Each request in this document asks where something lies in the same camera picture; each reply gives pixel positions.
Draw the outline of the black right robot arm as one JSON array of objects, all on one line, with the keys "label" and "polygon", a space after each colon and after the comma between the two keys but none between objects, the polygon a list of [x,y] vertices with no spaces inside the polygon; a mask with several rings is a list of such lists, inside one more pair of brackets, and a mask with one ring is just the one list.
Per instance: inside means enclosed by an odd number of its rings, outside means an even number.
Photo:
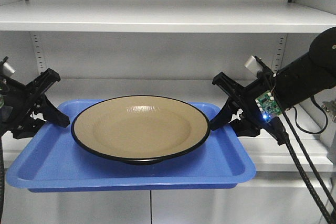
[{"label": "black right robot arm", "polygon": [[230,124],[237,136],[257,136],[266,130],[278,145],[285,144],[288,134],[279,118],[267,121],[256,99],[271,92],[281,109],[286,110],[315,94],[335,87],[335,28],[319,34],[309,51],[273,73],[260,58],[257,79],[243,87],[224,73],[213,79],[228,99],[221,111],[210,121],[211,130]]}]

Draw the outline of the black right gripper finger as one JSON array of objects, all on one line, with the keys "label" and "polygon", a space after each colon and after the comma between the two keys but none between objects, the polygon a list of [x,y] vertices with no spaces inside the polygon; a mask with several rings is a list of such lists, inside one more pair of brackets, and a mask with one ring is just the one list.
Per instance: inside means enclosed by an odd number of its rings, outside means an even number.
[{"label": "black right gripper finger", "polygon": [[228,98],[220,112],[210,120],[210,129],[215,131],[232,120],[238,112],[238,105],[232,98]]},{"label": "black right gripper finger", "polygon": [[242,99],[244,87],[223,72],[220,72],[213,78],[212,85],[218,86],[229,98],[235,101]]}]

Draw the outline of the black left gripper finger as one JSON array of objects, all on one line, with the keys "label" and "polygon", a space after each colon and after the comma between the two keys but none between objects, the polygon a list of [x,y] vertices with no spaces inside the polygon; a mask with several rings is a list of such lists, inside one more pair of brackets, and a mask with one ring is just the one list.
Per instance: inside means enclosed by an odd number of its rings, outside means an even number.
[{"label": "black left gripper finger", "polygon": [[46,121],[52,124],[63,128],[66,128],[70,124],[69,117],[60,112],[45,95],[42,96],[39,112],[43,115]]},{"label": "black left gripper finger", "polygon": [[55,83],[60,81],[60,75],[48,68],[37,78],[25,85],[25,103],[50,103],[45,92]]}]

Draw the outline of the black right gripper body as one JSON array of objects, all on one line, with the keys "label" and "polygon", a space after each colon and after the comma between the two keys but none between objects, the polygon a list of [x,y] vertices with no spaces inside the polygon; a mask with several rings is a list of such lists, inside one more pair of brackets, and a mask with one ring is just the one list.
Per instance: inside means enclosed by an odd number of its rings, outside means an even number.
[{"label": "black right gripper body", "polygon": [[235,119],[229,124],[237,136],[255,137],[261,130],[268,132],[278,143],[286,143],[286,130],[278,114],[271,115],[267,111],[261,111],[256,100],[264,93],[270,93],[273,97],[271,105],[275,110],[283,113],[283,108],[278,101],[275,93],[274,73],[270,68],[264,67],[257,73],[257,79],[244,87],[242,93],[238,96],[239,108],[242,109],[242,119]]}]

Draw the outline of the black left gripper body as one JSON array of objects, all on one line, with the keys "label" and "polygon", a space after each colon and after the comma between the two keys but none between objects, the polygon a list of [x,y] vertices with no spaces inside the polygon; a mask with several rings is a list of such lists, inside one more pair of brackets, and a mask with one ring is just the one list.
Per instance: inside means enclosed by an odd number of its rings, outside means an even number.
[{"label": "black left gripper body", "polygon": [[11,132],[13,138],[33,137],[39,130],[39,119],[34,119],[39,77],[23,84],[1,74],[1,136]]}]

